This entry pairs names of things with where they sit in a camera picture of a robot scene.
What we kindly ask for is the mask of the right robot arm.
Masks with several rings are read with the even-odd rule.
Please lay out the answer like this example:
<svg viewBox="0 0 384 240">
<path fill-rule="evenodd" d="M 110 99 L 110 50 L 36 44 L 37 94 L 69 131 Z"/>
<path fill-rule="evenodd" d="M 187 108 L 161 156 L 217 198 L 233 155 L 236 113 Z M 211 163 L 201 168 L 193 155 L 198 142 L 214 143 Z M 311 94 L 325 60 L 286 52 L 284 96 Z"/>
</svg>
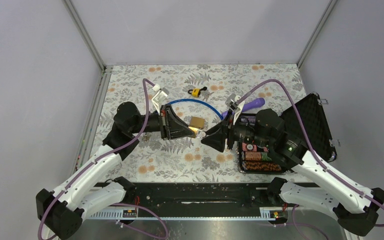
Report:
<svg viewBox="0 0 384 240">
<path fill-rule="evenodd" d="M 271 205 L 286 203 L 311 208 L 361 237 L 376 226 L 384 190 L 365 187 L 329 165 L 309 143 L 285 131 L 284 120 L 273 110 L 260 110 L 253 126 L 234 123 L 228 114 L 207 130 L 201 140 L 219 152 L 231 149 L 236 142 L 266 147 L 267 156 L 274 163 L 309 178 L 321 188 L 321 191 L 304 188 L 276 177 L 266 190 Z"/>
</svg>

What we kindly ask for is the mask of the black poker chip case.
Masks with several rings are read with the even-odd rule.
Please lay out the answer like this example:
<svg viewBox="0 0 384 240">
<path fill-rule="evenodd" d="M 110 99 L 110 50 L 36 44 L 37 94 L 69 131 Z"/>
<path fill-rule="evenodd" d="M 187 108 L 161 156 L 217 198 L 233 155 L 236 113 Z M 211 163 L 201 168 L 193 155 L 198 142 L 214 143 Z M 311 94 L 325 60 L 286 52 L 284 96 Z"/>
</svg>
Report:
<svg viewBox="0 0 384 240">
<path fill-rule="evenodd" d="M 301 117 L 308 139 L 319 157 L 328 163 L 338 158 L 338 153 L 333 143 L 323 104 L 326 100 L 319 94 L 312 92 L 299 100 L 295 106 Z M 285 121 L 285 130 L 304 140 L 304 134 L 292 107 L 284 110 L 280 117 Z M 267 150 L 250 143 L 238 143 L 238 167 L 245 174 L 282 175 L 289 170 L 274 163 L 268 156 Z"/>
</svg>

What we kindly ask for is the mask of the yellow padlock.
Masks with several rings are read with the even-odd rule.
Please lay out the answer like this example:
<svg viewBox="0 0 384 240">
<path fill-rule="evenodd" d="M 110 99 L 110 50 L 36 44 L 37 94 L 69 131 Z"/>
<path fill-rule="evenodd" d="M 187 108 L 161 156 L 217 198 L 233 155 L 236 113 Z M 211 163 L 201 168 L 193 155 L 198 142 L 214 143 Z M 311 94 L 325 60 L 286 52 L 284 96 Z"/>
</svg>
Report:
<svg viewBox="0 0 384 240">
<path fill-rule="evenodd" d="M 201 93 L 206 91 L 208 88 L 206 86 L 202 87 L 202 88 L 194 88 L 194 89 L 189 89 L 187 91 L 187 93 L 191 96 L 193 96 L 194 98 L 199 98 Z"/>
</svg>

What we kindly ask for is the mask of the large brass padlock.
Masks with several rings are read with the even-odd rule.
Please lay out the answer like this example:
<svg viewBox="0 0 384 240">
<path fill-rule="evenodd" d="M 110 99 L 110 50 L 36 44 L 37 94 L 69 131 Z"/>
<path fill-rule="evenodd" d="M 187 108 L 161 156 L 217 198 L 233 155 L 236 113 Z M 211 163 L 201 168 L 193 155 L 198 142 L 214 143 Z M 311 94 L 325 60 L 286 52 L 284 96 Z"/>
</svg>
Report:
<svg viewBox="0 0 384 240">
<path fill-rule="evenodd" d="M 201 117 L 192 116 L 189 126 L 195 129 L 203 130 L 205 127 L 205 119 Z"/>
</svg>

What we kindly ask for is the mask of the small brass padlock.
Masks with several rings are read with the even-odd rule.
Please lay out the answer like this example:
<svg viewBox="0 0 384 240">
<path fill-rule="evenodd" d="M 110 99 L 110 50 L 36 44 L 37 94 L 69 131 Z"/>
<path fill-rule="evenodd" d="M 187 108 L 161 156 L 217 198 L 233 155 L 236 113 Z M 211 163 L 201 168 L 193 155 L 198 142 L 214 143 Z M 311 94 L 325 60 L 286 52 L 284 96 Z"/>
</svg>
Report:
<svg viewBox="0 0 384 240">
<path fill-rule="evenodd" d="M 194 138 L 196 139 L 203 139 L 206 137 L 206 132 L 204 130 L 201 130 L 201 129 L 197 129 L 194 131 Z"/>
</svg>

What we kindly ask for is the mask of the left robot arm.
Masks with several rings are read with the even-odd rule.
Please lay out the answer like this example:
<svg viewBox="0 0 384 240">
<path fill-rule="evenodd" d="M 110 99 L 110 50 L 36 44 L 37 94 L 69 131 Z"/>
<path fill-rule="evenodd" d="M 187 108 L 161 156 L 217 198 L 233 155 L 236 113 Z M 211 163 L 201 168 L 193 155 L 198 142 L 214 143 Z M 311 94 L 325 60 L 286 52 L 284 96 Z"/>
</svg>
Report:
<svg viewBox="0 0 384 240">
<path fill-rule="evenodd" d="M 192 137 L 195 133 L 173 111 L 172 106 L 161 106 L 158 113 L 140 114 L 137 106 L 128 101 L 120 104 L 108 135 L 95 154 L 72 176 L 49 191 L 36 195 L 37 233 L 42 240 L 47 227 L 61 240 L 70 238 L 88 217 L 106 207 L 135 200 L 133 185 L 125 178 L 115 180 L 93 193 L 90 190 L 113 167 L 125 160 L 139 144 L 143 133 L 160 132 L 163 140 Z"/>
</svg>

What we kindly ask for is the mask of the floral table mat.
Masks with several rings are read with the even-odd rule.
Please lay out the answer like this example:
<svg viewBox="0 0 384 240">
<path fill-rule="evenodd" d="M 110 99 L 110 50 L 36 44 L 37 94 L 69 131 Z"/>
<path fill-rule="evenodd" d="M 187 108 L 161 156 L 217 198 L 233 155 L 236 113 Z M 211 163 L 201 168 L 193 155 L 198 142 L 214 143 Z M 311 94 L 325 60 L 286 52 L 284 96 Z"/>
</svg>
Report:
<svg viewBox="0 0 384 240">
<path fill-rule="evenodd" d="M 97 125 L 92 152 L 101 146 L 113 125 L 113 117 L 121 103 L 136 104 L 141 114 L 145 113 L 145 99 L 152 98 L 154 91 L 143 90 L 143 79 L 166 88 L 166 102 L 180 99 L 203 101 L 203 93 L 212 93 L 206 103 L 220 113 L 227 110 L 225 104 L 231 94 L 243 96 L 264 80 L 247 101 L 264 98 L 265 108 L 278 114 L 290 107 L 282 87 L 274 83 L 279 80 L 287 88 L 294 102 L 307 95 L 301 74 L 295 64 L 188 64 L 188 65 L 119 65 L 112 73 L 105 88 L 105 98 Z M 207 87 L 199 97 L 188 94 L 188 90 Z M 174 112 L 186 123 L 191 117 L 205 119 L 204 129 L 213 127 L 220 118 L 208 107 L 181 102 L 172 105 Z M 125 177 L 131 182 L 193 183 L 269 183 L 268 174 L 242 173 L 239 170 L 236 149 L 218 152 L 203 145 L 196 138 L 163 140 L 158 132 L 144 133 L 134 151 L 121 163 L 111 168 L 102 178 L 105 182 Z"/>
</svg>

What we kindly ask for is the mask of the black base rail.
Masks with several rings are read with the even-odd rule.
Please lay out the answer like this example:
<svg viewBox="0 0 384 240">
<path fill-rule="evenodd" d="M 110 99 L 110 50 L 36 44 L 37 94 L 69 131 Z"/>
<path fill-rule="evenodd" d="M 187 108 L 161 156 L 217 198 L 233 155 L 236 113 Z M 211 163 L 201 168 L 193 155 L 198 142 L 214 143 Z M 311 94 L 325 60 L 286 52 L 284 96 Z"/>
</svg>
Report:
<svg viewBox="0 0 384 240">
<path fill-rule="evenodd" d="M 122 205 L 104 213 L 122 220 L 256 220 L 290 210 L 267 192 L 268 183 L 140 183 L 128 190 Z"/>
</svg>

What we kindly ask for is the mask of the purple cylinder tool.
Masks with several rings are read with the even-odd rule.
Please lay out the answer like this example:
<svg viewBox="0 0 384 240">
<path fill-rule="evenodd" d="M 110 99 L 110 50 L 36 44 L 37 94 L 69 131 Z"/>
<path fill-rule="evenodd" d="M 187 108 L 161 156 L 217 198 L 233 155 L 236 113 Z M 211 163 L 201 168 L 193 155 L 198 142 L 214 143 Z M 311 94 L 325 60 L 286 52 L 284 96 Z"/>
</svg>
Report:
<svg viewBox="0 0 384 240">
<path fill-rule="evenodd" d="M 229 107 L 231 103 L 234 102 L 234 99 L 233 98 L 228 98 L 226 100 L 226 104 L 227 106 Z M 246 111 L 249 111 L 249 110 L 252 110 L 252 109 L 257 109 L 257 108 L 260 108 L 262 106 L 264 106 L 266 103 L 265 99 L 262 98 L 262 97 L 259 97 L 259 98 L 256 98 L 255 100 L 251 101 L 251 102 L 248 102 L 248 103 L 245 103 L 241 112 L 246 112 Z M 221 113 L 221 116 L 220 116 L 220 119 L 224 119 L 226 117 L 226 115 L 228 114 L 229 111 L 225 111 L 223 113 Z"/>
</svg>

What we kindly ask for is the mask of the blue cable lock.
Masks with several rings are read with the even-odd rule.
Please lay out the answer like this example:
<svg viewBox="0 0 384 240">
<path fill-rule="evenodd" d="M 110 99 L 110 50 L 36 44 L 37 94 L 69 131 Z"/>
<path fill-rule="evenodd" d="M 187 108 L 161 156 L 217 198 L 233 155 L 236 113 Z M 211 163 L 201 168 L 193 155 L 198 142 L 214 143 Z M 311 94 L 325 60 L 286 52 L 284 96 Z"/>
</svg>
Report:
<svg viewBox="0 0 384 240">
<path fill-rule="evenodd" d="M 215 107 L 213 107 L 212 105 L 210 105 L 209 103 L 207 103 L 205 101 L 198 100 L 198 99 L 185 98 L 185 99 L 172 100 L 172 101 L 168 102 L 168 104 L 170 104 L 170 105 L 177 104 L 177 103 L 197 103 L 197 104 L 206 106 L 207 108 L 212 110 L 221 120 L 224 119 L 222 114 Z"/>
</svg>

